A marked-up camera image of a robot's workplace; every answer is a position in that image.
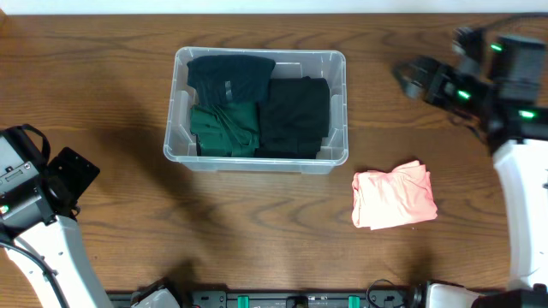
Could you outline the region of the pink shirt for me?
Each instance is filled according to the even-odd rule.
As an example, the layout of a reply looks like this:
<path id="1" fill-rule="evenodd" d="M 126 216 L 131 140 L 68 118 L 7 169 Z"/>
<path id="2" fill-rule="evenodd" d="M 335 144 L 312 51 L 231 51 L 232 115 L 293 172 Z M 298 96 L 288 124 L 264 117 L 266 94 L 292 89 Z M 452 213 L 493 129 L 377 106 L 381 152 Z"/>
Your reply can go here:
<path id="1" fill-rule="evenodd" d="M 415 160 L 390 172 L 356 173 L 352 181 L 352 223 L 371 230 L 431 221 L 438 216 L 431 173 Z"/>

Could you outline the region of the black pants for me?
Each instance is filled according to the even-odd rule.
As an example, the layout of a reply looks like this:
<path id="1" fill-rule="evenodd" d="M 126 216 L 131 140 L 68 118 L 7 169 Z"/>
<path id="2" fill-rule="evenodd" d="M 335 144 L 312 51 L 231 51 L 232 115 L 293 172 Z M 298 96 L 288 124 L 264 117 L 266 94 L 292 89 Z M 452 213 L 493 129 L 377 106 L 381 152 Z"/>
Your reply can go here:
<path id="1" fill-rule="evenodd" d="M 330 131 L 331 92 L 323 78 L 272 79 L 259 105 L 256 157 L 314 159 Z"/>

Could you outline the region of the green garment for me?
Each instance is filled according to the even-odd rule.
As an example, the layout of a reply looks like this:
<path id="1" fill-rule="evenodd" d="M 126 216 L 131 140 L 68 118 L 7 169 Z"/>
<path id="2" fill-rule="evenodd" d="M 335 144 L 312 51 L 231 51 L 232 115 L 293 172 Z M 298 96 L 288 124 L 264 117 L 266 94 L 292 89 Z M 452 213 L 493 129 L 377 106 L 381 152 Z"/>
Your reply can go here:
<path id="1" fill-rule="evenodd" d="M 192 107 L 190 131 L 203 157 L 253 157 L 259 148 L 259 113 L 254 102 Z"/>

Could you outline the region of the dark teal garment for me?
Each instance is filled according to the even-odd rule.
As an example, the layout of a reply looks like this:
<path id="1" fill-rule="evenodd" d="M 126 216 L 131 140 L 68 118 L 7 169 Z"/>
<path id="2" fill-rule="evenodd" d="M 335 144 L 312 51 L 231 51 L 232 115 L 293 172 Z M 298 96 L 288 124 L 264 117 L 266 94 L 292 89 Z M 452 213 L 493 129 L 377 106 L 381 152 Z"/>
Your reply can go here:
<path id="1" fill-rule="evenodd" d="M 247 55 L 202 56 L 187 63 L 188 85 L 204 105 L 257 103 L 268 96 L 274 60 Z"/>

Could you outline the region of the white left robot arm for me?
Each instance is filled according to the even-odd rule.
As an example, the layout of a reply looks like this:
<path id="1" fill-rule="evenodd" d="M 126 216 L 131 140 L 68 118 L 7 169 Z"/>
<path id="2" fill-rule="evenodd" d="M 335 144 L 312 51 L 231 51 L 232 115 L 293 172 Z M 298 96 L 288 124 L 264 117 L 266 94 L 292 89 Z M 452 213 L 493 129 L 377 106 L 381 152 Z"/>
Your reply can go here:
<path id="1" fill-rule="evenodd" d="M 1 177 L 1 246 L 44 307 L 110 307 L 76 220 L 100 170 L 65 147 L 44 168 L 25 162 Z"/>

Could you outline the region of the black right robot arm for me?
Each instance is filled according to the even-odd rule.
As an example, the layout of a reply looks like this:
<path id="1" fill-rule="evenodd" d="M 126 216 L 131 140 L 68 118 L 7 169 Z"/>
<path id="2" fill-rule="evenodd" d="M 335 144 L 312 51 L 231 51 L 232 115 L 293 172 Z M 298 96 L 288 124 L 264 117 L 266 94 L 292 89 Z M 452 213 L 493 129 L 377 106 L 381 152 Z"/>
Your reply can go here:
<path id="1" fill-rule="evenodd" d="M 510 243 L 509 282 L 502 292 L 475 292 L 429 281 L 410 293 L 408 307 L 545 307 L 547 305 L 547 110 L 539 107 L 547 48 L 535 38 L 500 36 L 481 80 L 484 36 L 457 41 L 458 67 L 429 56 L 395 66 L 410 98 L 466 120 L 476 119 L 500 180 Z"/>

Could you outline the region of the clear plastic storage bin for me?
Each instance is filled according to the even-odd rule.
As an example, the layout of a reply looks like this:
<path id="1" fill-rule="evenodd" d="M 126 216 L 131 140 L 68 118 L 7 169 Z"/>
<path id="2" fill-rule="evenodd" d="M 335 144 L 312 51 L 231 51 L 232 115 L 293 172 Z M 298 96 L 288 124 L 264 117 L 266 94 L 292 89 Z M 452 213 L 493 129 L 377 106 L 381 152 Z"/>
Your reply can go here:
<path id="1" fill-rule="evenodd" d="M 188 63 L 202 56 L 261 56 L 276 62 L 275 79 L 326 79 L 330 91 L 330 130 L 314 159 L 203 157 L 197 154 L 190 130 L 190 110 L 199 96 L 188 85 Z M 164 155 L 192 171 L 293 172 L 327 175 L 349 155 L 347 116 L 347 61 L 338 50 L 264 50 L 186 46 L 177 51 L 170 89 L 170 107 L 164 137 Z"/>

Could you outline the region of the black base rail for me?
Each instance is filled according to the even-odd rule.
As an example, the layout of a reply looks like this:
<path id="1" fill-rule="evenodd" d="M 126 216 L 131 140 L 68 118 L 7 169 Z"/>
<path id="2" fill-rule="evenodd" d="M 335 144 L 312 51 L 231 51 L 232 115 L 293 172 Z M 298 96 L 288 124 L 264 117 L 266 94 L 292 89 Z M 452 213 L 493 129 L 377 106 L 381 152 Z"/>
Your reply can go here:
<path id="1" fill-rule="evenodd" d="M 294 292 L 230 290 L 226 287 L 202 287 L 179 291 L 170 281 L 159 281 L 134 292 L 109 291 L 115 307 L 135 307 L 154 291 L 168 291 L 176 307 L 194 308 L 400 308 L 424 307 L 426 291 L 417 287 L 398 287 L 386 280 L 375 281 L 366 289 Z"/>

